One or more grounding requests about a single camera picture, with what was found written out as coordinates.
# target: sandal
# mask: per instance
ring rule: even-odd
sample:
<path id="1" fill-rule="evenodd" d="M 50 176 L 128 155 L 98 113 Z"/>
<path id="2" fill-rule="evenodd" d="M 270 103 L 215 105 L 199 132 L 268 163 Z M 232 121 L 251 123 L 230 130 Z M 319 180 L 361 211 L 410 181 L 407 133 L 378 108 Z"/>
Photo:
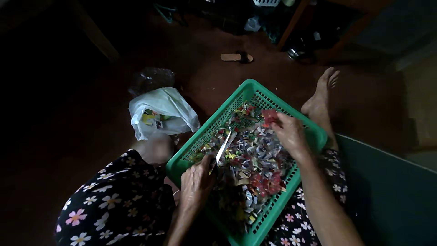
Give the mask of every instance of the sandal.
<path id="1" fill-rule="evenodd" d="M 253 57 L 245 51 L 236 51 L 234 54 L 221 54 L 222 61 L 238 61 L 240 63 L 249 63 L 253 61 Z"/>

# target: plastic bag on floor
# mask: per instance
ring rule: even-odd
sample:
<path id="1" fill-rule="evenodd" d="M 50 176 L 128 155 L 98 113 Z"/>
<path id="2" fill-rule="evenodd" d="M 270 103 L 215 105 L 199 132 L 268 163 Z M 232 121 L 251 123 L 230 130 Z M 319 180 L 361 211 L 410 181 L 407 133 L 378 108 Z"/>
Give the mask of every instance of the plastic bag on floor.
<path id="1" fill-rule="evenodd" d="M 144 112 L 152 110 L 162 116 L 170 116 L 161 122 L 161 126 L 148 125 L 144 122 Z M 167 135 L 195 132 L 200 128 L 196 112 L 175 88 L 165 87 L 147 92 L 129 102 L 131 125 L 137 140 L 147 140 L 154 133 Z"/>
<path id="2" fill-rule="evenodd" d="M 257 32 L 261 28 L 261 25 L 258 22 L 259 17 L 255 16 L 247 20 L 246 25 L 244 26 L 244 30 Z"/>
<path id="3" fill-rule="evenodd" d="M 173 87 L 174 73 L 165 68 L 146 67 L 134 75 L 129 93 L 134 97 L 163 87 Z"/>

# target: wrinkled skin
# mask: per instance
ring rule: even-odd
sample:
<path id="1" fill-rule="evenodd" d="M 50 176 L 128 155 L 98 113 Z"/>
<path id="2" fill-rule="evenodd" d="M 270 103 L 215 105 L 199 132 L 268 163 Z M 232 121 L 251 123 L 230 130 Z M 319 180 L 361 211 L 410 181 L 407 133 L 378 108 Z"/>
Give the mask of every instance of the wrinkled skin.
<path id="1" fill-rule="evenodd" d="M 183 213 L 197 215 L 205 206 L 216 177 L 209 176 L 209 162 L 212 155 L 192 165 L 182 174 L 180 209 Z"/>
<path id="2" fill-rule="evenodd" d="M 277 113 L 277 117 L 282 122 L 282 126 L 272 123 L 272 129 L 276 132 L 282 146 L 284 146 L 290 155 L 296 161 L 301 161 L 303 158 L 302 154 L 310 151 L 302 121 L 280 112 Z"/>

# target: black floral fabric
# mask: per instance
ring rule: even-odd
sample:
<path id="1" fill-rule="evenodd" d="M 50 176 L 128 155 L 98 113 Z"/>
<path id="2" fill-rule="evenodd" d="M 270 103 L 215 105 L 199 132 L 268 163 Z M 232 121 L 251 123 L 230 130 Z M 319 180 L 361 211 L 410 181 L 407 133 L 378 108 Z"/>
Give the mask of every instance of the black floral fabric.
<path id="1" fill-rule="evenodd" d="M 326 149 L 319 159 L 319 168 L 323 171 L 326 181 L 332 187 L 333 194 L 341 205 L 346 202 L 347 185 L 338 152 Z M 268 246 L 319 246 L 317 233 L 309 221 L 305 207 L 305 195 L 302 184 L 298 186 L 293 196 L 287 202 L 281 215 L 270 229 L 263 241 Z"/>
<path id="2" fill-rule="evenodd" d="M 57 245 L 162 245 L 175 208 L 165 172 L 129 150 L 67 200 Z"/>
<path id="3" fill-rule="evenodd" d="M 347 185 L 335 150 L 319 160 L 335 198 L 346 202 Z M 175 202 L 165 172 L 129 150 L 109 163 L 67 200 L 55 226 L 59 246 L 162 245 Z M 270 246 L 320 245 L 299 185 L 263 241 Z"/>

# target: wooden furniture leg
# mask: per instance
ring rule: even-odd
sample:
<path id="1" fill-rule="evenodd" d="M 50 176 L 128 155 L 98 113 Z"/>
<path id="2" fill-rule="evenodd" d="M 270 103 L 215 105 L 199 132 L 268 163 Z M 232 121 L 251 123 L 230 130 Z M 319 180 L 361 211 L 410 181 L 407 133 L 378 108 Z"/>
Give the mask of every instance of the wooden furniture leg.
<path id="1" fill-rule="evenodd" d="M 334 58 L 337 53 L 343 49 L 343 46 L 346 44 L 347 41 L 360 34 L 360 32 L 363 31 L 364 28 L 366 28 L 366 26 L 372 21 L 375 15 L 376 14 L 374 13 L 367 13 L 362 18 L 354 22 L 351 27 L 346 31 L 346 33 L 341 36 L 340 40 L 334 45 L 334 47 L 328 50 L 326 56 L 320 60 L 320 65 L 326 65 L 329 60 Z"/>
<path id="2" fill-rule="evenodd" d="M 300 17 L 302 16 L 303 11 L 308 6 L 310 0 L 301 0 L 298 8 L 296 9 L 295 14 L 290 20 L 290 23 L 288 24 L 287 28 L 285 29 L 284 33 L 282 34 L 281 40 L 277 44 L 277 49 L 279 51 L 282 50 L 282 47 L 284 47 L 285 41 L 287 41 L 288 36 L 293 31 L 293 29 L 296 26 L 296 23 L 299 21 Z"/>
<path id="3" fill-rule="evenodd" d="M 110 62 L 117 60 L 120 54 L 105 35 L 103 35 L 102 31 L 87 14 L 83 6 L 77 0 L 67 0 L 67 6 L 70 8 L 76 23 L 85 32 L 91 42 L 93 42 Z"/>

